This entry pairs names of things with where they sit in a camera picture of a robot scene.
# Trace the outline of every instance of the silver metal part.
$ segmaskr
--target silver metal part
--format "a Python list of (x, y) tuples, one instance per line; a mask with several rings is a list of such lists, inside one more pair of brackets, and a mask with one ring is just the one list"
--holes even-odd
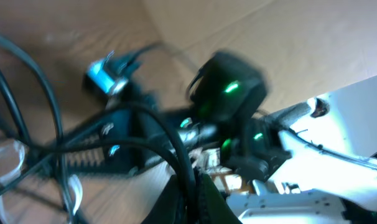
[(110, 97), (118, 95), (128, 84), (129, 80), (126, 77), (119, 78), (115, 80), (115, 84), (110, 88), (108, 95)]
[(218, 128), (214, 124), (194, 125), (191, 128), (181, 128), (177, 130), (183, 144), (187, 148), (215, 141)]
[(104, 127), (101, 129), (101, 133), (103, 135), (107, 135), (111, 129), (114, 128), (114, 123), (107, 123), (104, 125)]
[(260, 180), (252, 180), (252, 184), (257, 195), (263, 196), (263, 195), (270, 194), (264, 182), (261, 182)]
[(301, 194), (231, 194), (226, 200), (242, 223), (350, 223), (341, 200), (318, 190)]
[(108, 60), (114, 55), (114, 50), (112, 50), (110, 53), (108, 53), (107, 57), (106, 57), (106, 60), (105, 60), (105, 63), (108, 62)]

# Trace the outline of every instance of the brown cardboard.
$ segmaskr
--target brown cardboard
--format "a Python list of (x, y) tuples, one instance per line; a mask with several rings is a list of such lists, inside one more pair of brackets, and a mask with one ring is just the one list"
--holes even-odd
[(263, 68), (270, 111), (377, 75), (377, 1), (144, 2), (164, 40), (198, 65), (227, 48)]

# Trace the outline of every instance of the black electronic device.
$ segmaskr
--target black electronic device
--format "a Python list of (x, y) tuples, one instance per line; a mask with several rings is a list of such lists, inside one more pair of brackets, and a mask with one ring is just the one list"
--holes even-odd
[(246, 121), (267, 95), (261, 71), (242, 58), (219, 51), (200, 69), (191, 96), (199, 117), (217, 123)]

